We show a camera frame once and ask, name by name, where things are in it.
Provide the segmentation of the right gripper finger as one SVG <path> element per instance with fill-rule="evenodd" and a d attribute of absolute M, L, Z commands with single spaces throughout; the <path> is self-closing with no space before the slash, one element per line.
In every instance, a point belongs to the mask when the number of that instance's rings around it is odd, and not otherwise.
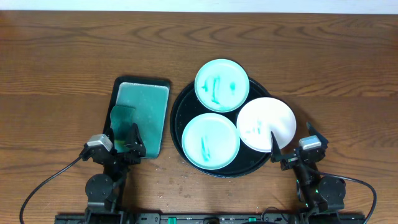
<path fill-rule="evenodd" d="M 272 139 L 272 148 L 271 148 L 271 161 L 279 162 L 282 159 L 282 154 L 277 143 L 276 137 L 274 133 L 271 131 L 271 139 Z"/>
<path fill-rule="evenodd" d="M 309 121 L 306 122 L 306 125 L 307 125 L 307 129 L 308 129 L 309 135 L 311 135 L 311 136 L 316 136 L 316 137 L 319 139 L 319 141 L 321 142 L 321 145 L 322 145 L 322 146 L 326 146 L 326 145 L 328 144 L 328 140 L 327 140 L 322 134 L 320 134 L 320 133 L 313 127 L 313 125 L 312 125 Z"/>

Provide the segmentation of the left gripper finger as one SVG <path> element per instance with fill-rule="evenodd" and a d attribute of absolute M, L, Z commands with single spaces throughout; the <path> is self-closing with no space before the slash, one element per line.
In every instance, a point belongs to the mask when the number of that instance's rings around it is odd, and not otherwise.
<path fill-rule="evenodd" d="M 108 127 L 104 130 L 104 134 L 109 138 L 109 140 L 111 141 L 111 143 L 115 146 L 114 143 L 114 131 L 111 127 Z"/>
<path fill-rule="evenodd" d="M 145 151 L 145 145 L 141 138 L 138 125 L 133 123 L 129 132 L 127 133 L 124 145 L 130 151 Z"/>

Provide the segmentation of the green scrubbing sponge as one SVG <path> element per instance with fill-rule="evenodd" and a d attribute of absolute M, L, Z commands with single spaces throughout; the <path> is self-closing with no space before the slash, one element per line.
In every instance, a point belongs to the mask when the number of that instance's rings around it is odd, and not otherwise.
<path fill-rule="evenodd" d="M 110 112 L 111 129 L 114 134 L 114 148 L 117 152 L 125 152 L 127 135 L 133 124 L 135 109 L 127 106 L 115 105 Z"/>

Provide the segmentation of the white plate with smears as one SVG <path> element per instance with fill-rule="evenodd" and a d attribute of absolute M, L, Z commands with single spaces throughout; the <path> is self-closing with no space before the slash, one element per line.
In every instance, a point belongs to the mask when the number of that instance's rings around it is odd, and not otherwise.
<path fill-rule="evenodd" d="M 242 107 L 236 127 L 248 147 L 259 152 L 271 152 L 271 136 L 274 135 L 282 149 L 293 140 L 297 122 L 293 111 L 283 101 L 262 97 Z"/>

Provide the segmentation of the mint plate with one smear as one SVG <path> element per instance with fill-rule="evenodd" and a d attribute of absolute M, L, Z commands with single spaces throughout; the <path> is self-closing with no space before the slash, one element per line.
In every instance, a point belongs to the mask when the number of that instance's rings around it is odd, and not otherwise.
<path fill-rule="evenodd" d="M 204 113 L 188 122 L 182 133 L 187 159 L 205 170 L 226 167 L 236 158 L 240 137 L 235 124 L 216 113 Z"/>

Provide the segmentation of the mint plate with three smears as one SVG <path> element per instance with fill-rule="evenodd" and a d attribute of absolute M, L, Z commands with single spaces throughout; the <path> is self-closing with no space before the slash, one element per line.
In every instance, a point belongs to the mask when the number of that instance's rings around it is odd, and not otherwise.
<path fill-rule="evenodd" d="M 249 94 L 249 77 L 238 63 L 215 59 L 204 64 L 195 77 L 195 94 L 209 110 L 227 113 L 239 108 Z"/>

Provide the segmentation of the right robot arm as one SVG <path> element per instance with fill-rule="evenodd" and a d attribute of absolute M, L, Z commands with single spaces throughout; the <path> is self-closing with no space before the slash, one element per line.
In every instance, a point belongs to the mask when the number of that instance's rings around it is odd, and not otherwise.
<path fill-rule="evenodd" d="M 271 161 L 279 162 L 282 170 L 293 170 L 298 197 L 306 204 L 305 209 L 291 215 L 287 222 L 337 222 L 337 213 L 345 207 L 345 181 L 318 171 L 316 163 L 325 157 L 328 140 L 310 123 L 307 128 L 309 136 L 302 138 L 290 154 L 281 153 L 276 137 L 271 133 Z"/>

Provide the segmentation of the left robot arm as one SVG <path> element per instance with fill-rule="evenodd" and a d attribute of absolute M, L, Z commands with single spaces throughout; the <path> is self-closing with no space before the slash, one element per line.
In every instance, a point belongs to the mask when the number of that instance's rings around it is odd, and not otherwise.
<path fill-rule="evenodd" d="M 134 123 L 127 133 L 126 152 L 116 152 L 113 142 L 105 134 L 97 134 L 84 145 L 80 157 L 92 158 L 103 166 L 101 174 L 92 176 L 86 183 L 88 197 L 84 223 L 135 223 L 136 215 L 121 207 L 129 167 L 140 164 L 146 147 L 138 125 Z"/>

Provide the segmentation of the black rectangular water tray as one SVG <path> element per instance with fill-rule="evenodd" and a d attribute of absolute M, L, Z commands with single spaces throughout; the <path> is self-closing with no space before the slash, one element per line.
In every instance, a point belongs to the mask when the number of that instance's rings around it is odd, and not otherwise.
<path fill-rule="evenodd" d="M 146 147 L 146 159 L 158 157 L 161 148 L 170 82 L 162 79 L 121 76 L 115 79 L 103 132 L 111 127 L 110 112 L 115 105 L 134 108 L 133 123 Z"/>

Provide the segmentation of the round black tray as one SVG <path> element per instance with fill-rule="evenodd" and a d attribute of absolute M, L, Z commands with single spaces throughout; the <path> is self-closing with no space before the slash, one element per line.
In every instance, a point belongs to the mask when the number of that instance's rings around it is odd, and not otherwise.
<path fill-rule="evenodd" d="M 181 157 L 189 163 L 192 167 L 196 168 L 200 172 L 220 178 L 233 178 L 233 177 L 241 177 L 247 174 L 250 174 L 256 170 L 258 170 L 261 166 L 263 166 L 270 158 L 270 152 L 259 152 L 251 149 L 247 146 L 242 140 L 240 140 L 240 148 L 237 153 L 237 156 L 229 163 L 227 166 L 215 169 L 208 170 L 204 168 L 200 168 L 198 165 L 195 165 L 193 162 L 189 161 L 188 157 L 185 155 L 182 147 L 182 136 L 183 130 L 194 117 L 205 114 L 205 113 L 215 113 L 212 110 L 209 110 L 205 106 L 203 106 L 195 93 L 195 82 L 192 81 L 189 83 L 178 95 L 176 100 L 174 101 L 171 114 L 170 114 L 170 134 L 172 141 L 176 150 L 179 152 Z M 221 115 L 228 118 L 232 123 L 236 124 L 236 120 L 238 118 L 238 114 L 240 109 L 251 100 L 261 97 L 275 98 L 286 104 L 284 100 L 279 97 L 271 95 L 259 82 L 257 82 L 253 78 L 249 78 L 249 93 L 246 101 L 236 110 L 221 113 Z M 295 119 L 295 114 L 293 112 L 293 121 L 289 126 L 289 131 L 286 131 L 290 136 L 285 137 L 287 140 L 286 145 L 290 144 L 290 142 L 295 137 L 295 133 L 297 130 L 297 121 Z M 282 133 L 277 134 L 276 130 L 274 132 L 275 137 L 282 137 Z M 282 146 L 283 138 L 277 138 L 278 145 L 280 149 L 285 146 Z"/>

